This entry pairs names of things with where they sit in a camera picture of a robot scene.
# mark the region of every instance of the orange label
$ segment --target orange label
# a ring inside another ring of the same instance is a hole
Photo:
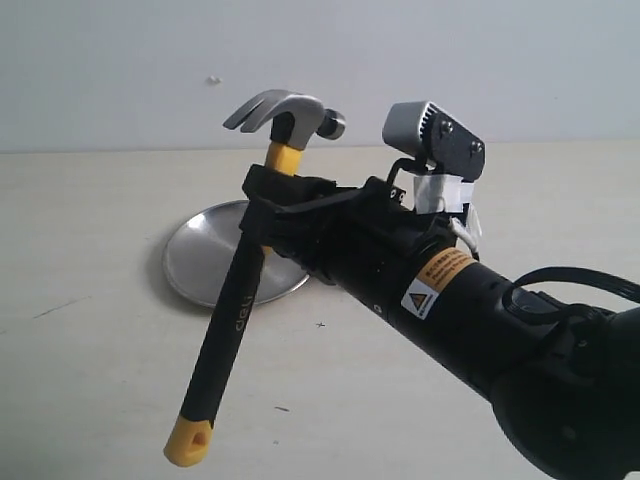
[[[436,292],[442,292],[453,277],[475,260],[457,248],[447,248],[438,253],[420,270],[417,279]]]

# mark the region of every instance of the robotic arm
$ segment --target robotic arm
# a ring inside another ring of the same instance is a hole
[[[359,188],[252,166],[243,234],[339,285],[490,402],[551,477],[640,470],[640,308],[567,305],[524,288],[572,282],[640,302],[640,287],[580,268],[515,282],[494,272],[480,262],[471,203],[484,143],[431,102],[394,105],[383,138],[406,157]],[[414,175],[411,209],[394,185],[400,170]]]

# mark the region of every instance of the hammer handle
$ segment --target hammer handle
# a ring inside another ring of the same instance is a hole
[[[302,152],[271,142],[265,166],[294,175]],[[220,296],[211,315],[180,414],[164,449],[180,467],[201,462],[207,454],[213,424],[253,308],[269,248],[241,234]]]

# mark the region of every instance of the round metal disc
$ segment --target round metal disc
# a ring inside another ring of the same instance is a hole
[[[198,305],[214,307],[240,241],[247,200],[211,207],[182,225],[169,239],[162,259],[169,284]],[[265,259],[256,304],[280,298],[302,286],[309,275],[275,253]]]

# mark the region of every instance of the white table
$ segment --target white table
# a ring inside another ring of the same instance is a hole
[[[568,264],[639,281],[639,152],[640,142],[490,145],[475,194],[483,261],[510,278]],[[488,404],[313,281],[254,311],[207,459],[185,470],[165,460],[208,311],[167,289],[160,251],[193,213],[241,198],[263,155],[0,156],[0,478],[546,478]],[[361,185],[397,157],[312,150],[300,173]]]

